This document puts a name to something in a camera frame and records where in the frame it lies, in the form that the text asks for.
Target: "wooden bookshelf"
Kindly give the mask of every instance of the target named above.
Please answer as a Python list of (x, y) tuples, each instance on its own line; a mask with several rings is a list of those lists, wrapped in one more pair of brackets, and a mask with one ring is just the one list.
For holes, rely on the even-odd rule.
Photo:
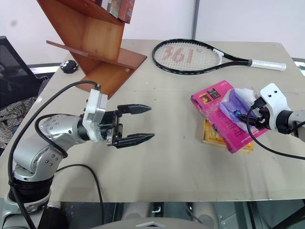
[[(109, 98), (147, 56), (121, 48), (125, 23), (91, 0), (37, 0), (64, 44), (86, 76), (102, 86)], [(89, 91), (92, 86), (81, 84)]]

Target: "racket handle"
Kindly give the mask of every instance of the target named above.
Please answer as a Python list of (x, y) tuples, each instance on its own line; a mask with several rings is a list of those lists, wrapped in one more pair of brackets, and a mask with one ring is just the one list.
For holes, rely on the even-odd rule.
[(286, 69), (285, 63), (275, 63), (275, 62), (259, 61), (259, 60), (252, 60), (252, 64), (250, 66), (254, 68), (266, 68), (266, 69), (278, 70), (278, 71), (284, 71)]

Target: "black chair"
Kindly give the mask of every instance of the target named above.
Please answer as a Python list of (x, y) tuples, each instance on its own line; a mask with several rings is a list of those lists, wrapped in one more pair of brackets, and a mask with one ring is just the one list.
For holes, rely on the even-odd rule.
[(37, 96), (41, 83), (7, 38), (0, 36), (0, 109)]

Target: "pink book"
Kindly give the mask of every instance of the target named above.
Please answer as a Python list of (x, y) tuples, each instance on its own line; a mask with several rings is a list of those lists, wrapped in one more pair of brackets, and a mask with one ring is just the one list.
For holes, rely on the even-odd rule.
[[(220, 110), (219, 104), (225, 94), (233, 87), (226, 81), (221, 81), (211, 87), (197, 92), (191, 97), (194, 106), (210, 122), (211, 126), (223, 137), (228, 150), (235, 153), (252, 141), (250, 135), (239, 128)], [(255, 137), (259, 137), (267, 131), (251, 128)]]

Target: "table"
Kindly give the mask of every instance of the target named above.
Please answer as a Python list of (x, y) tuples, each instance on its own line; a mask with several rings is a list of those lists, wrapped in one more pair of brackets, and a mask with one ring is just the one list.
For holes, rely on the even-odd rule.
[[(287, 96), (292, 110), (304, 108), (305, 78), (284, 47), (272, 42), (208, 42), (230, 54), (273, 62), (284, 62), (284, 72), (232, 66), (201, 75), (185, 76), (157, 68), (151, 59), (160, 41), (123, 40), (122, 47), (145, 54), (147, 60), (108, 101), (107, 110), (120, 104), (145, 104), (152, 110), (122, 118), (123, 136), (155, 133), (135, 147), (116, 149), (105, 143), (74, 146), (61, 166), (83, 163), (98, 175), (105, 202), (135, 201), (235, 201), (305, 198), (305, 162), (274, 155), (254, 145), (251, 154), (231, 154), (201, 143), (203, 118), (190, 102), (193, 93), (227, 80), (237, 88), (259, 91), (274, 82)], [(64, 74), (58, 70), (21, 126), (37, 108), (62, 87), (80, 80), (81, 70)], [(71, 88), (42, 113), (79, 115), (89, 93)], [(34, 133), (33, 126), (25, 137)], [(305, 143), (269, 131), (259, 140), (275, 150), (304, 155)], [(8, 191), (8, 145), (0, 159), (0, 197)], [(90, 173), (68, 168), (55, 176), (51, 200), (98, 202)]]

